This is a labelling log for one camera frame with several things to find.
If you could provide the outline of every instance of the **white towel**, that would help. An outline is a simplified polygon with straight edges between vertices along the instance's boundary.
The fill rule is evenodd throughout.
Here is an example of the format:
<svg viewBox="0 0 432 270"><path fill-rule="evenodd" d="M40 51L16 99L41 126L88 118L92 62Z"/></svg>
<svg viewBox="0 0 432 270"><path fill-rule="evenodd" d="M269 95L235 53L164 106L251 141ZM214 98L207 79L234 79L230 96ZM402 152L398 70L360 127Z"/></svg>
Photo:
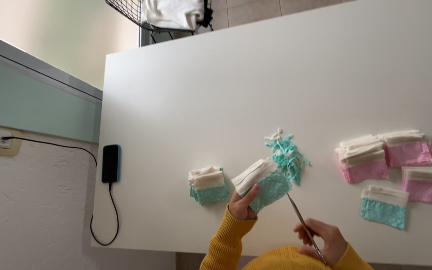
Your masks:
<svg viewBox="0 0 432 270"><path fill-rule="evenodd" d="M141 21L159 28L196 30L204 15L204 0L144 0L141 7Z"/></svg>

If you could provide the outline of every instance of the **yellow sweater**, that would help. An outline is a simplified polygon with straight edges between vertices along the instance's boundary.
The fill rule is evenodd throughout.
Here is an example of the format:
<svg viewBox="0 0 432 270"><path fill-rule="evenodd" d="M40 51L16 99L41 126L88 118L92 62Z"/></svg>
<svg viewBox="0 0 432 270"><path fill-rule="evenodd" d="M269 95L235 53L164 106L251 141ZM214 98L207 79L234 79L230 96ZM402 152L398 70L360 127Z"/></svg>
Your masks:
<svg viewBox="0 0 432 270"><path fill-rule="evenodd" d="M255 220L240 221L231 216L226 207L223 221L216 235L209 242L209 250L201 262L200 270L235 270L241 256L241 239L256 223ZM297 252L298 247L289 245L270 250L250 261L243 270L324 270L331 269L321 261ZM354 251L351 245L334 270L372 270Z"/></svg>

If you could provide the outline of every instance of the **teal polka dot fabric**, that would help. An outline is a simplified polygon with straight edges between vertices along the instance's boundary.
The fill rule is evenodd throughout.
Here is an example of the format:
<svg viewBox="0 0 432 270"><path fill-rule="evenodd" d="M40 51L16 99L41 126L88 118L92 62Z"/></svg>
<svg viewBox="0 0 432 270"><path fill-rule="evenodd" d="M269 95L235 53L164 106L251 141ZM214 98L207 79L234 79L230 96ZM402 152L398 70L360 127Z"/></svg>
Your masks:
<svg viewBox="0 0 432 270"><path fill-rule="evenodd" d="M277 169L259 181L258 186L258 194L249 204L254 212L259 212L267 205L270 205L285 196L291 190L291 180L288 180L286 176Z"/></svg>
<svg viewBox="0 0 432 270"><path fill-rule="evenodd" d="M230 192L226 186L210 187L195 191L191 187L189 196L193 197L200 205L207 205L215 201L227 200Z"/></svg>
<svg viewBox="0 0 432 270"><path fill-rule="evenodd" d="M388 226L404 229L406 208L374 199L361 200L361 218Z"/></svg>

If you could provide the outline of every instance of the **wire basket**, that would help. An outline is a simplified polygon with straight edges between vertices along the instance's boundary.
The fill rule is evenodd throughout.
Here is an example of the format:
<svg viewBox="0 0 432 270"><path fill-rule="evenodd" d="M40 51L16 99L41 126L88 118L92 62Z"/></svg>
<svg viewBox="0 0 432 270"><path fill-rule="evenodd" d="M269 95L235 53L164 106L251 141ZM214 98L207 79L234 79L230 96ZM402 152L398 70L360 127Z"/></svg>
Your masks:
<svg viewBox="0 0 432 270"><path fill-rule="evenodd" d="M124 15L126 18L137 24L139 27L146 29L151 32L194 32L187 29L170 29L160 28L141 21L141 7L143 6L144 0L105 0L106 4L110 5L113 9L116 9L119 13Z"/></svg>

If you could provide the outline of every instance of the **mint green wall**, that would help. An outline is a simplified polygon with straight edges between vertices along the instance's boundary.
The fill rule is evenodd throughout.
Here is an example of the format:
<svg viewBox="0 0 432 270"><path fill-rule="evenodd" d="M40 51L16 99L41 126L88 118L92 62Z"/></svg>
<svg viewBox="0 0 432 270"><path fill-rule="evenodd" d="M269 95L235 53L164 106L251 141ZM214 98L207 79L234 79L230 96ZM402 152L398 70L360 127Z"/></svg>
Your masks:
<svg viewBox="0 0 432 270"><path fill-rule="evenodd" d="M0 126L98 142L101 106L0 64Z"/></svg>

